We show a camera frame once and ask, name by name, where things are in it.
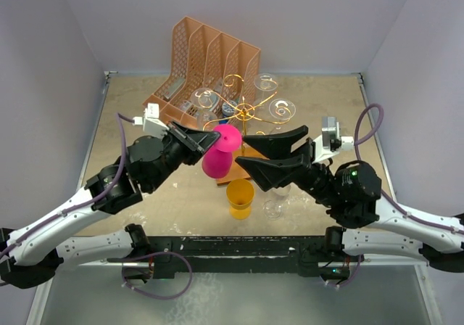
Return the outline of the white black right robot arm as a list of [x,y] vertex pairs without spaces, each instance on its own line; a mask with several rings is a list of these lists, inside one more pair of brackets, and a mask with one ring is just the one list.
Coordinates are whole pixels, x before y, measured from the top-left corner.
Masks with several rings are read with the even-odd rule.
[[262,156],[239,156],[236,163],[264,192],[295,184],[326,207],[337,223],[326,229],[322,244],[329,260],[402,255],[439,271],[463,272],[462,215],[433,215],[399,205],[382,192],[381,179],[365,161],[347,162],[331,172],[324,162],[352,149],[353,138],[324,131],[292,149],[307,132],[307,126],[301,126],[286,133],[245,136],[244,142]]

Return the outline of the gold wire wine glass rack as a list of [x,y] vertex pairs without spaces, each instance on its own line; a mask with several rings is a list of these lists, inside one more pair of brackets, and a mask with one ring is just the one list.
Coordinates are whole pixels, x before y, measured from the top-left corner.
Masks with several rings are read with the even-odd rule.
[[[242,138],[244,138],[245,136],[249,134],[248,129],[247,129],[247,123],[249,121],[257,121],[261,123],[268,123],[268,124],[274,125],[275,122],[273,122],[273,119],[271,118],[269,114],[268,108],[269,108],[269,104],[274,99],[277,99],[276,98],[277,93],[278,93],[278,89],[276,90],[275,93],[269,96],[262,103],[259,103],[256,105],[254,105],[254,102],[252,104],[246,103],[245,98],[242,97],[239,99],[240,102],[238,103],[236,107],[237,112],[235,115],[231,117],[217,119],[217,121],[218,122],[223,122],[223,121],[230,122],[233,119],[240,121]],[[231,168],[228,174],[225,177],[219,178],[216,180],[216,183],[218,186],[224,186],[226,184],[229,184],[233,180],[237,180],[237,179],[246,179],[246,180],[250,179],[249,175],[235,163],[235,159],[238,156],[263,158],[263,156],[258,151],[253,151],[251,147],[248,147],[245,144],[244,140],[242,140],[240,151],[233,152],[233,162],[232,162],[232,165],[231,165]]]

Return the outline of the clear round wine glass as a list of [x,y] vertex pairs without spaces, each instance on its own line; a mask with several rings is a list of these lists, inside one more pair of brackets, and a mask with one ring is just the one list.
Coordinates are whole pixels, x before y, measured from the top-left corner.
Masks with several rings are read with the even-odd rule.
[[262,103],[278,88],[277,78],[270,73],[259,73],[254,77],[255,101],[254,105]]

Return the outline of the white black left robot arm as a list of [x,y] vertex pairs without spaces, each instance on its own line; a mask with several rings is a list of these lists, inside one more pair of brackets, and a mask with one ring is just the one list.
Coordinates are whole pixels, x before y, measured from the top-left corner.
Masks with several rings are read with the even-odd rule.
[[150,243],[140,225],[100,236],[76,234],[141,202],[180,165],[197,164],[219,139],[217,131],[169,123],[164,136],[142,136],[122,145],[115,163],[58,208],[21,229],[1,229],[1,284],[28,289],[70,266],[102,259],[143,260]]

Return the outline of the clear flute wine glass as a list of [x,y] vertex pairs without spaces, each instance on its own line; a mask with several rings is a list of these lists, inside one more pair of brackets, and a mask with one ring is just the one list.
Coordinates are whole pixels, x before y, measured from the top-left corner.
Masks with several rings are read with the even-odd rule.
[[282,126],[289,122],[296,113],[294,103],[288,99],[274,99],[269,104],[268,110],[273,122],[275,122],[272,133],[282,132]]

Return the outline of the pink plastic goblet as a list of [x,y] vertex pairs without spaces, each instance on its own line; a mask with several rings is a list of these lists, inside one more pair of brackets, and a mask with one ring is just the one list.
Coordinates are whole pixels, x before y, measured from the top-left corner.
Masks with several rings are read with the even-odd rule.
[[232,125],[220,124],[213,128],[220,133],[220,138],[207,151],[202,160],[202,170],[210,178],[225,177],[233,162],[233,152],[241,145],[240,131]]

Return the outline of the clear tall wine glass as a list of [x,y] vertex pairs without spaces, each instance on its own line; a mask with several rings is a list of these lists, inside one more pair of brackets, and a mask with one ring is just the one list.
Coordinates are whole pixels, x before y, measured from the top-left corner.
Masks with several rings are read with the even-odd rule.
[[202,131],[212,131],[218,124],[218,117],[214,113],[217,106],[217,94],[209,88],[199,88],[191,93],[191,103],[197,108],[196,124]]

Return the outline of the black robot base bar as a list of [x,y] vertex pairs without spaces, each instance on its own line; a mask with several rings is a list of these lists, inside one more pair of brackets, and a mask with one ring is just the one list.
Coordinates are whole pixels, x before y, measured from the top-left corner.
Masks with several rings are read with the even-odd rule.
[[302,277],[323,274],[335,279],[349,276],[336,263],[364,261],[362,255],[348,255],[337,238],[324,236],[150,236],[129,258],[153,259],[155,279],[172,279],[177,273],[290,273]]

